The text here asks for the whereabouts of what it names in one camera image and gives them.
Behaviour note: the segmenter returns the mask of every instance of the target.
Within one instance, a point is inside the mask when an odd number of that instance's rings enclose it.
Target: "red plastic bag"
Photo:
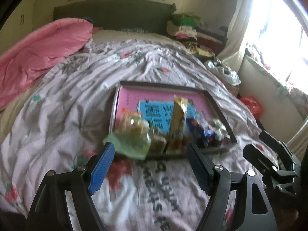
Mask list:
[[[252,95],[242,97],[240,99],[244,103],[256,119],[260,119],[263,108],[260,103]]]

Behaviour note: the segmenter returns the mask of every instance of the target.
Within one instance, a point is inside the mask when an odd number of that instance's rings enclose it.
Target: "metal bolt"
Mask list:
[[[54,171],[53,170],[49,170],[48,172],[47,172],[47,176],[53,176],[54,175]]]
[[[80,165],[80,166],[78,166],[77,167],[77,170],[79,171],[79,172],[83,172],[83,171],[85,171],[86,170],[86,166],[85,165]]]
[[[221,166],[221,165],[216,165],[216,166],[215,166],[215,169],[216,169],[217,171],[223,171],[223,170],[224,170],[224,167]]]
[[[248,171],[247,171],[247,174],[248,174],[249,176],[254,176],[254,175],[255,175],[255,172],[252,171],[252,170],[248,170]]]

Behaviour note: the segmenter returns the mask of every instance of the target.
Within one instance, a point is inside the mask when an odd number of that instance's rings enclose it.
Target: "window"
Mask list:
[[[308,88],[308,37],[283,0],[254,0],[248,31],[276,78]]]

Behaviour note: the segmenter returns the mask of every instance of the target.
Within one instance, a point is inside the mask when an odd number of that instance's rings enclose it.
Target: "white plastic bag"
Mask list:
[[[241,80],[238,77],[238,74],[227,65],[222,64],[219,60],[206,61],[204,63],[204,66],[214,75],[221,78],[232,86],[241,84]]]

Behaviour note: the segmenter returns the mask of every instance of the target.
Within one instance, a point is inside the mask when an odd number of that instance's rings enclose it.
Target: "cabinet door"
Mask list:
[[[21,39],[32,32],[34,2],[35,0],[23,0],[20,4],[22,10]]]
[[[13,11],[8,19],[10,23],[10,47],[16,44],[21,39],[21,27],[22,27],[22,5],[19,4]]]

